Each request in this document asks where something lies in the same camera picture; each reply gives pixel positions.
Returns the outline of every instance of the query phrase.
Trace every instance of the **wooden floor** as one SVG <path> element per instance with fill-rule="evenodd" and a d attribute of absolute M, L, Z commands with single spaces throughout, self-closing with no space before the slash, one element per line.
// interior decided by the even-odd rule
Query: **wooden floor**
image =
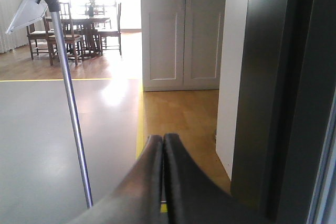
<path fill-rule="evenodd" d="M 123 33 L 122 54 L 118 50 L 104 51 L 101 57 L 94 57 L 80 62 L 75 66 L 70 61 L 70 71 L 74 79 L 92 78 L 115 78 L 125 77 L 127 79 L 141 78 L 141 33 Z M 41 79 L 62 79 L 62 72 L 58 59 L 50 66 L 49 55 L 34 55 L 30 58 L 28 46 L 23 46 L 13 51 L 0 54 L 0 80 L 41 80 Z"/>
<path fill-rule="evenodd" d="M 230 180 L 216 153 L 218 90 L 144 93 L 145 135 L 178 133 L 198 166 L 226 192 Z"/>
<path fill-rule="evenodd" d="M 141 33 L 123 33 L 123 57 L 117 50 L 87 59 L 75 66 L 74 79 L 141 79 Z M 47 54 L 31 60 L 28 46 L 0 54 L 0 80 L 62 79 L 59 62 L 49 64 Z M 201 169 L 229 193 L 230 180 L 215 151 L 218 90 L 145 92 L 144 136 L 178 133 L 183 144 Z"/>

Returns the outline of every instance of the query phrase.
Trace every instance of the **baseboard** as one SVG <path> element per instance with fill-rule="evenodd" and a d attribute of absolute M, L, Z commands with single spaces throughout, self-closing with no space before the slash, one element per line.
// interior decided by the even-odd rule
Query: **baseboard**
<path fill-rule="evenodd" d="M 140 33 L 142 29 L 120 29 L 122 33 Z"/>

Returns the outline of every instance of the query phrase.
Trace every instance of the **dining table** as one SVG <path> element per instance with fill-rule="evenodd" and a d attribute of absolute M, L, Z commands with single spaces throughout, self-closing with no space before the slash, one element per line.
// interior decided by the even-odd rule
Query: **dining table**
<path fill-rule="evenodd" d="M 76 27 L 77 31 L 81 32 L 81 35 L 84 36 L 85 41 L 85 50 L 88 53 L 85 53 L 85 56 L 96 56 L 101 54 L 102 49 L 100 48 L 99 38 L 96 33 L 95 27 L 96 24 L 103 24 L 107 22 L 110 17 L 106 15 L 94 15 L 93 17 L 89 17 L 88 15 L 82 14 L 71 14 L 71 18 L 69 15 L 61 15 L 61 22 L 64 25 L 71 24 Z M 50 16 L 46 16 L 46 21 L 51 22 L 52 19 Z"/>

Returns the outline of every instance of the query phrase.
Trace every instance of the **black rubber flap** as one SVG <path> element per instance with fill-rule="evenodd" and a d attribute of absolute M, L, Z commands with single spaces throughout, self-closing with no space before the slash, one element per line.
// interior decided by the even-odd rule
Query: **black rubber flap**
<path fill-rule="evenodd" d="M 199 169 L 177 134 L 164 136 L 164 177 L 170 223 L 270 223 L 216 186 Z"/>

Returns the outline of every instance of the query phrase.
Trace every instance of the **door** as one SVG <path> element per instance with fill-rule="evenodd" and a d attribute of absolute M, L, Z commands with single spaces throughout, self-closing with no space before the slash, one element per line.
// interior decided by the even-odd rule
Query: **door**
<path fill-rule="evenodd" d="M 184 82 L 218 88 L 225 0 L 186 0 Z"/>
<path fill-rule="evenodd" d="M 183 84 L 185 0 L 141 0 L 146 91 Z"/>

